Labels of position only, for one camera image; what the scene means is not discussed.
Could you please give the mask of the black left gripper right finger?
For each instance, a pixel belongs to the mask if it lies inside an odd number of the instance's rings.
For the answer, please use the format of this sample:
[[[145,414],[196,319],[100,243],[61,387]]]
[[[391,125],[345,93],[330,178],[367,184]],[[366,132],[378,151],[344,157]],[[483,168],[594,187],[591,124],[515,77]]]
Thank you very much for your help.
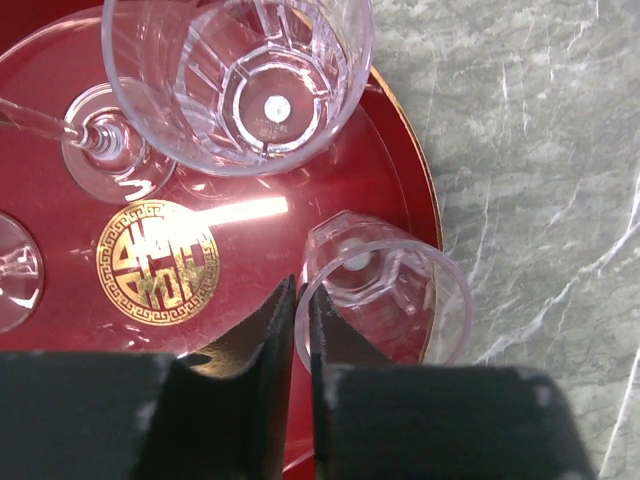
[[[397,364],[324,289],[309,302],[320,479],[592,479],[558,385],[522,366]]]

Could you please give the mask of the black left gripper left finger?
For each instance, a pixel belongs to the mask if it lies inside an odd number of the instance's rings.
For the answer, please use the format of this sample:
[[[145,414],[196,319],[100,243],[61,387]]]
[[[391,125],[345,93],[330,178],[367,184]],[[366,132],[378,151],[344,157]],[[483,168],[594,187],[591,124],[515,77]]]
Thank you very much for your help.
[[[5,352],[5,479],[279,479],[296,285],[204,353]]]

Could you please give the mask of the small clear shot glass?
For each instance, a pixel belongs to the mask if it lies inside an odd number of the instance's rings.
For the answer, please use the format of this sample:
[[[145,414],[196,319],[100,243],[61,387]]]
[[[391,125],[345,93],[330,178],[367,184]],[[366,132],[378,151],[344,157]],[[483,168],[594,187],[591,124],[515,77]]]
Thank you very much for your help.
[[[326,289],[339,314],[388,358],[452,364],[474,320],[465,275],[444,253],[376,217],[342,211],[308,233],[295,345],[310,364],[310,300]]]

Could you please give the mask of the clear faceted tumbler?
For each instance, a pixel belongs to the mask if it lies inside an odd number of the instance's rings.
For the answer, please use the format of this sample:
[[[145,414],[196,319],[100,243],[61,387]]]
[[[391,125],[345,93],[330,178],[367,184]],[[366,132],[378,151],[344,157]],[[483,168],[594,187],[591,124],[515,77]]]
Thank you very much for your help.
[[[34,312],[44,288],[38,246],[14,218],[1,213],[1,332],[9,332]]]
[[[354,113],[374,44],[368,1],[107,1],[109,83],[158,152],[215,176],[324,151]]]

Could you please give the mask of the tall clear champagne flute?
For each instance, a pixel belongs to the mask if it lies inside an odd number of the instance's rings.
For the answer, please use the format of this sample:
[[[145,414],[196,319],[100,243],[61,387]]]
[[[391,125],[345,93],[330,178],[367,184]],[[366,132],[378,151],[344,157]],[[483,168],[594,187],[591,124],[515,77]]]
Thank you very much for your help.
[[[1,126],[61,145],[68,172],[96,199],[111,204],[142,200],[163,187],[176,162],[155,150],[129,123],[108,83],[82,92],[63,118],[1,100]]]

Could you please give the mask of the red round lacquer tray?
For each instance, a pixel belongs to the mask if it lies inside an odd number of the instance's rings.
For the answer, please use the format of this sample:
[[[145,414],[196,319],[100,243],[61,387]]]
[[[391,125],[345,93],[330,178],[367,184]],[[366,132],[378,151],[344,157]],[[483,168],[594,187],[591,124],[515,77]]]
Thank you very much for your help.
[[[151,384],[151,354],[194,352],[243,320],[299,272],[308,231],[332,215],[359,211],[442,242],[426,158],[377,72],[333,144],[304,166],[234,179],[179,167],[159,198],[204,212],[220,256],[208,305],[173,326],[127,317],[102,287],[98,239],[117,207],[81,190],[53,142],[2,133],[1,208],[35,238],[45,270],[35,313],[1,337],[20,359],[1,376],[3,478],[131,478],[138,450],[124,416]]]

